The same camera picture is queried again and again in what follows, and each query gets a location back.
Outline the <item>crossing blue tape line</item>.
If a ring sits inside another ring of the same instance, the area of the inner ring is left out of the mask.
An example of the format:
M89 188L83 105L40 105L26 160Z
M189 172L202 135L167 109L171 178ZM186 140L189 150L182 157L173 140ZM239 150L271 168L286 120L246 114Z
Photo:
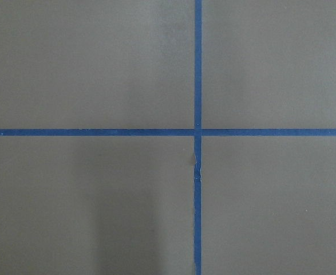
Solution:
M333 129L0 129L0 136L336 136Z

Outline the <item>long blue tape line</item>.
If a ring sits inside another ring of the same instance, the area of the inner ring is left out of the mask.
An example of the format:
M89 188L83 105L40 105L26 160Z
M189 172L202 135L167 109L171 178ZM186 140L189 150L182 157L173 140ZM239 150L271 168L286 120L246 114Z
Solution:
M195 0L194 62L194 264L195 274L202 274L201 244L201 139L202 139L202 1Z

